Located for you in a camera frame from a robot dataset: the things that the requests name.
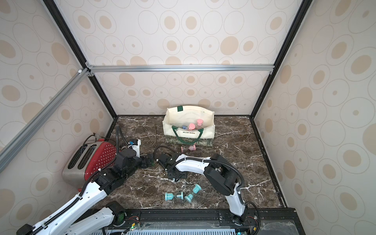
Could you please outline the pink hourglass top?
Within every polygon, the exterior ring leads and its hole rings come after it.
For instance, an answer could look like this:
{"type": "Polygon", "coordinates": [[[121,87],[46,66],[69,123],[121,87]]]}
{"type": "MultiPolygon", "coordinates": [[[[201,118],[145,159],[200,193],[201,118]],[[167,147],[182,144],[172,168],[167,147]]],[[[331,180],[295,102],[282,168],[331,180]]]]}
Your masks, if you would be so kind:
{"type": "Polygon", "coordinates": [[[196,151],[196,146],[191,145],[191,146],[182,146],[181,147],[181,153],[185,153],[187,151],[196,151]]]}

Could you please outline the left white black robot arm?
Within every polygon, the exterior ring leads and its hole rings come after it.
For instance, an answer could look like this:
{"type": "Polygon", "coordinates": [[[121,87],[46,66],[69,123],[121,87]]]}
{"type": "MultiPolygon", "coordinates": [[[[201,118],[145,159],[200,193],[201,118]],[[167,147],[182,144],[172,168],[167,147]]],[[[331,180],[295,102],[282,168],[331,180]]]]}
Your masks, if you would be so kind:
{"type": "Polygon", "coordinates": [[[69,232],[77,219],[93,205],[122,186],[138,169],[146,169],[154,166],[153,154],[138,156],[137,151],[133,147],[120,149],[119,137],[124,139],[120,127],[117,126],[114,158],[89,176],[82,186],[81,191],[75,197],[35,225],[23,225],[18,229],[16,234],[62,235],[69,232]]]}

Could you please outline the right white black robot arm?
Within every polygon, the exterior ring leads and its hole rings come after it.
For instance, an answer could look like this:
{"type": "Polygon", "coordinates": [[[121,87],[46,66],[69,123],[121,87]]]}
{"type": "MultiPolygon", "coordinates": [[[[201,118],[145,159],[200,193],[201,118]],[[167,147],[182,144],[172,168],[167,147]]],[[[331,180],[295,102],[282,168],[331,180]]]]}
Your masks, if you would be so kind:
{"type": "Polygon", "coordinates": [[[156,147],[153,157],[165,170],[168,179],[175,182],[185,179],[188,173],[205,176],[215,191],[225,196],[234,223],[242,225],[253,218],[256,223],[254,230],[259,229],[261,218],[257,206],[252,201],[245,202],[241,195],[245,179],[224,157],[216,153],[207,158],[191,157],[167,146],[156,147]]]}

